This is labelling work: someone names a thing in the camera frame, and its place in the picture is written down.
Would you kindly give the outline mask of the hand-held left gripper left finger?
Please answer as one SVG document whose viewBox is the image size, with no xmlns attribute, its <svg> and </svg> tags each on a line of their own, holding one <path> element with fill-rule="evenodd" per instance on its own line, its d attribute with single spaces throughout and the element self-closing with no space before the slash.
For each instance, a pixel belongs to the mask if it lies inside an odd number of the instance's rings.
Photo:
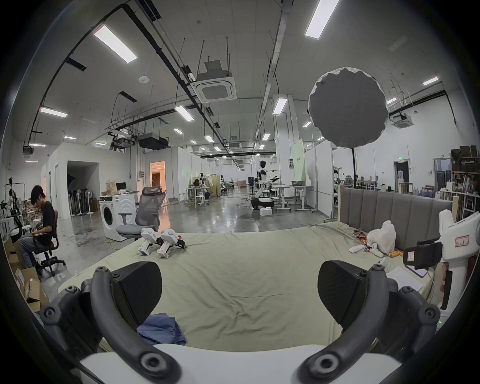
<svg viewBox="0 0 480 384">
<path fill-rule="evenodd" d="M 159 303 L 162 287 L 155 262 L 137 261 L 114 271 L 101 265 L 80 287 L 63 289 L 39 317 L 56 348 L 74 361 L 95 354 L 105 339 L 143 378 L 175 384 L 182 376 L 179 363 L 136 332 Z"/>
</svg>

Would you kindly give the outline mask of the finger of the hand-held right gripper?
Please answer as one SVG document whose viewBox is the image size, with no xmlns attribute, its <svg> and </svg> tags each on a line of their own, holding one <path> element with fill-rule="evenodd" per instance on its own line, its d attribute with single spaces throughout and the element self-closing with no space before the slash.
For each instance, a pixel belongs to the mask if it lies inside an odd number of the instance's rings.
<svg viewBox="0 0 480 384">
<path fill-rule="evenodd" d="M 441 261 L 442 253 L 440 241 L 418 241 L 416 246 L 404 250 L 403 263 L 414 269 L 429 269 Z"/>
</svg>

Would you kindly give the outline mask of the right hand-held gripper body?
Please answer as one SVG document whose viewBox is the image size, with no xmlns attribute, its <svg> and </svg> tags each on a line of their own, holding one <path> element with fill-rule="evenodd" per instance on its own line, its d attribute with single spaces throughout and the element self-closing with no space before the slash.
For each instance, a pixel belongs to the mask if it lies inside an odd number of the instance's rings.
<svg viewBox="0 0 480 384">
<path fill-rule="evenodd" d="M 448 264 L 440 309 L 443 313 L 451 313 L 465 290 L 469 259 L 479 252 L 480 214 L 475 212 L 454 223 L 452 212 L 446 209 L 439 217 L 441 262 Z"/>
</svg>

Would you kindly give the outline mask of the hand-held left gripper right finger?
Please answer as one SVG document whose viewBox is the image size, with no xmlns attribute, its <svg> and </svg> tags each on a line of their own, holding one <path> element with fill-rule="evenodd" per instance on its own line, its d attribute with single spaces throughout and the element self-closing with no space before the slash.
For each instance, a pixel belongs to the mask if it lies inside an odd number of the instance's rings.
<svg viewBox="0 0 480 384">
<path fill-rule="evenodd" d="M 317 288 L 342 333 L 300 364 L 300 383 L 331 383 L 366 352 L 405 363 L 436 333 L 440 309 L 410 285 L 400 287 L 380 263 L 366 270 L 345 261 L 325 261 Z"/>
</svg>

